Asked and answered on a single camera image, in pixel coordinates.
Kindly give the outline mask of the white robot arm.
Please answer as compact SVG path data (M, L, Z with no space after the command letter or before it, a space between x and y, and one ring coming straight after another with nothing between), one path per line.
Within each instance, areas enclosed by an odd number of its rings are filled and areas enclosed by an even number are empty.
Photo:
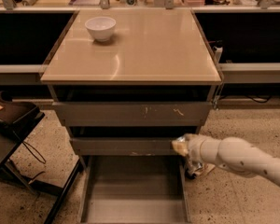
M173 140L172 147L185 158L190 174L198 163L208 163L237 175L260 175L280 187L280 158L260 150L244 139L216 139L186 133Z

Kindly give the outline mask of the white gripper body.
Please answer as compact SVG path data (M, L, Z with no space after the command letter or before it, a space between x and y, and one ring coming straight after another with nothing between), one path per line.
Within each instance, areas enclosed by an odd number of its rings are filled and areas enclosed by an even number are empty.
M203 158L201 148L203 146L203 142L206 141L208 137L206 135L186 133L185 138L189 159L192 162L207 163L207 160Z

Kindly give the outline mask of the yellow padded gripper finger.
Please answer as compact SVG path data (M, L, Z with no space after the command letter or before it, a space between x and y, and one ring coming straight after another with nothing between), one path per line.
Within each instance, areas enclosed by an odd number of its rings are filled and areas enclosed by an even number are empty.
M172 146L173 146L173 149L174 151L183 156L183 157L186 157L188 154L189 154L189 151L188 151L188 143L185 142L185 141L176 141L174 140L172 142Z

